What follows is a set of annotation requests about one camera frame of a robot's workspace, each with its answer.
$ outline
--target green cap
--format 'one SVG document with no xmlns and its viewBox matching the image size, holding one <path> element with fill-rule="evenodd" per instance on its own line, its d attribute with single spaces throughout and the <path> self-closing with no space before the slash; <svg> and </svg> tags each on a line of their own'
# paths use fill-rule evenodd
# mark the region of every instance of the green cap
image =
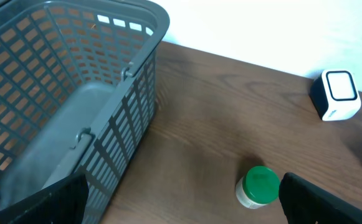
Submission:
<svg viewBox="0 0 362 224">
<path fill-rule="evenodd" d="M 279 194 L 280 181 L 272 169 L 264 166 L 251 168 L 243 180 L 243 191 L 256 203 L 268 204 Z"/>
</svg>

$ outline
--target jar with green lid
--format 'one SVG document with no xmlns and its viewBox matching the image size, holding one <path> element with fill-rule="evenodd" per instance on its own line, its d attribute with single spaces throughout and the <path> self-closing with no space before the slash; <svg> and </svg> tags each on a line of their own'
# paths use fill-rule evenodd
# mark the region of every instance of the jar with green lid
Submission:
<svg viewBox="0 0 362 224">
<path fill-rule="evenodd" d="M 273 170 L 256 166 L 236 184 L 236 197 L 246 208 L 260 208 L 278 197 L 279 185 L 279 178 Z"/>
</svg>

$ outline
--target wooden table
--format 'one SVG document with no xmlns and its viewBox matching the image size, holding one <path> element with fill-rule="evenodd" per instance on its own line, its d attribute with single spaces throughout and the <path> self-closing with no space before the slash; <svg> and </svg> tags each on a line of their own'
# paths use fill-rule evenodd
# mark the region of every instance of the wooden table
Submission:
<svg viewBox="0 0 362 224">
<path fill-rule="evenodd" d="M 156 68 L 156 117 L 102 223 L 286 223 L 279 200 L 237 201 L 235 183 L 256 165 L 362 209 L 362 108 L 323 122 L 311 80 L 168 43 Z"/>
</svg>

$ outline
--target basket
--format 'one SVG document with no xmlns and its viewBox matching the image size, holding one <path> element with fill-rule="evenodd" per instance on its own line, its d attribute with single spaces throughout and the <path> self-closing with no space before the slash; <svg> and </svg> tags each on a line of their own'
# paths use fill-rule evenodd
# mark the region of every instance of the basket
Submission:
<svg viewBox="0 0 362 224">
<path fill-rule="evenodd" d="M 155 111 L 149 1 L 0 0 L 0 210 L 74 172 L 100 220 Z"/>
</svg>

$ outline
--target white cube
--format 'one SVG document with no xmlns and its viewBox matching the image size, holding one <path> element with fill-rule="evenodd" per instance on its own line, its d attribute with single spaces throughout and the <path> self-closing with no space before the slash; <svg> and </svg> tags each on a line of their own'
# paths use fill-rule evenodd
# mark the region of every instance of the white cube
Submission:
<svg viewBox="0 0 362 224">
<path fill-rule="evenodd" d="M 325 70 L 313 81 L 312 103 L 323 121 L 351 118 L 361 108 L 354 77 L 346 70 Z"/>
</svg>

